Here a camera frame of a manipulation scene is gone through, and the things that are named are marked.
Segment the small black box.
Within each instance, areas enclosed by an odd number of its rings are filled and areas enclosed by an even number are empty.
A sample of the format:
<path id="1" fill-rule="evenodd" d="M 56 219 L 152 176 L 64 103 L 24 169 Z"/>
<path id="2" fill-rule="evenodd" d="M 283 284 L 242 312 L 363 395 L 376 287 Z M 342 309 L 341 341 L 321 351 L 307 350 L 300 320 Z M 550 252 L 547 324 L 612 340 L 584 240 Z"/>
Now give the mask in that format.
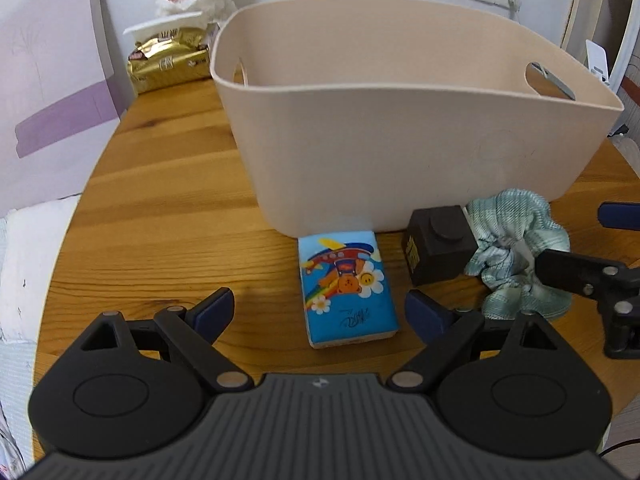
<path id="1" fill-rule="evenodd" d="M 416 287 L 453 280 L 464 272 L 478 249 L 461 206 L 413 211 L 401 247 Z"/>

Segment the blue cartoon tissue pack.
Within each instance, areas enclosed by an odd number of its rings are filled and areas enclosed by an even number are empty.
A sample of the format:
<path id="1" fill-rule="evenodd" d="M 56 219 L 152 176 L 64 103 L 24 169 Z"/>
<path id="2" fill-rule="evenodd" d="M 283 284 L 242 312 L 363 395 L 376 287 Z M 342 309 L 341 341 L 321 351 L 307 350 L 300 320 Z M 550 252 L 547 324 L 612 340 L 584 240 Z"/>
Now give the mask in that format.
<path id="1" fill-rule="evenodd" d="M 393 337 L 399 330 L 375 234 L 336 232 L 297 241 L 311 348 Z"/>

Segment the green plaid scrunchie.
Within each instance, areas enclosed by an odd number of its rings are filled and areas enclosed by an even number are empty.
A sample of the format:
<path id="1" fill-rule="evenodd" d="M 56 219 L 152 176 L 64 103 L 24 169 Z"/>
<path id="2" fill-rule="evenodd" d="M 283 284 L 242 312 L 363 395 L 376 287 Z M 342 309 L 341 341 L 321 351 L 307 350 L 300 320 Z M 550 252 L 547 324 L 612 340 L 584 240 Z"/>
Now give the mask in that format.
<path id="1" fill-rule="evenodd" d="M 572 295 L 544 286 L 535 273 L 535 258 L 545 250 L 570 251 L 570 237 L 542 196 L 510 188 L 472 200 L 465 211 L 477 251 L 464 273 L 489 289 L 482 307 L 486 318 L 511 321 L 522 311 L 535 311 L 554 320 L 570 310 Z"/>

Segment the white phone stand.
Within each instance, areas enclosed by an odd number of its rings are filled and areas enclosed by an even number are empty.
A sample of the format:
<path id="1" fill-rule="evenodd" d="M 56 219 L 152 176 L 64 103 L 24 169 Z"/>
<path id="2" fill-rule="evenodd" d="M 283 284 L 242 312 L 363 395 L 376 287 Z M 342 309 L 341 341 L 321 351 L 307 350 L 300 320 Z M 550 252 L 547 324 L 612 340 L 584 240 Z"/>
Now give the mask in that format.
<path id="1" fill-rule="evenodd" d="M 610 73 L 608 72 L 608 57 L 606 51 L 591 40 L 586 40 L 587 66 L 590 73 L 596 76 L 602 84 L 610 86 Z"/>

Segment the white shelf unit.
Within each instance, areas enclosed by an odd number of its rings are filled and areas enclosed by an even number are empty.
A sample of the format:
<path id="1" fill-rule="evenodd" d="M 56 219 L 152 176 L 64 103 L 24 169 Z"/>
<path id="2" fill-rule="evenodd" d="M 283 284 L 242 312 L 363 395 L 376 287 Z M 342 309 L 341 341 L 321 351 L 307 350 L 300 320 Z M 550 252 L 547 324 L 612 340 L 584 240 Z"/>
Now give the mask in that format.
<path id="1" fill-rule="evenodd" d="M 639 0 L 573 0 L 561 47 L 590 66 L 592 41 L 604 51 L 608 86 L 624 104 L 614 136 L 639 137 Z"/>

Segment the beige plastic storage bin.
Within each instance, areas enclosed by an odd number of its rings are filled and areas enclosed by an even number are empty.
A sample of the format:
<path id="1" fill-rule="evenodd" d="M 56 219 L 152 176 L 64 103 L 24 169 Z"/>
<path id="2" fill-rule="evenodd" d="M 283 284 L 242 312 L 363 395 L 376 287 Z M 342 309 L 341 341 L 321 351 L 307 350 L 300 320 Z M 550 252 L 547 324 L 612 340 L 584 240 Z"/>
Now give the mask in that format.
<path id="1" fill-rule="evenodd" d="M 507 188 L 556 200 L 624 108 L 536 32 L 422 0 L 247 6 L 210 72 L 258 206 L 290 237 L 397 231 Z"/>

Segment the gold snack package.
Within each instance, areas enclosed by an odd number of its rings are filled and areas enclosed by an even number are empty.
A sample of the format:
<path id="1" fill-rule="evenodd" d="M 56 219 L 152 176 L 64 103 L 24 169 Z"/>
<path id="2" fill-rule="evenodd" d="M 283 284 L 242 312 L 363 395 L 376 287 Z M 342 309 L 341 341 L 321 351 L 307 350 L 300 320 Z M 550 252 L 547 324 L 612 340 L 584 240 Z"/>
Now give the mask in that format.
<path id="1" fill-rule="evenodd" d="M 203 12 L 154 18 L 127 28 L 134 50 L 127 74 L 134 93 L 165 89 L 210 77 L 208 21 Z"/>

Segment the pink purple headboard panel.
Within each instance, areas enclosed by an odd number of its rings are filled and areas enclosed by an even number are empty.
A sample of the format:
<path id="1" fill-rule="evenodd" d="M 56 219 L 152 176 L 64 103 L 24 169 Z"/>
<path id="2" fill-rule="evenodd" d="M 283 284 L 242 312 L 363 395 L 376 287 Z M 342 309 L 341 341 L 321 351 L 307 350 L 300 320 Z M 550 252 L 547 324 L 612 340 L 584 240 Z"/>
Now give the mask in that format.
<path id="1" fill-rule="evenodd" d="M 81 193 L 126 108 L 101 0 L 1 0 L 1 210 Z"/>

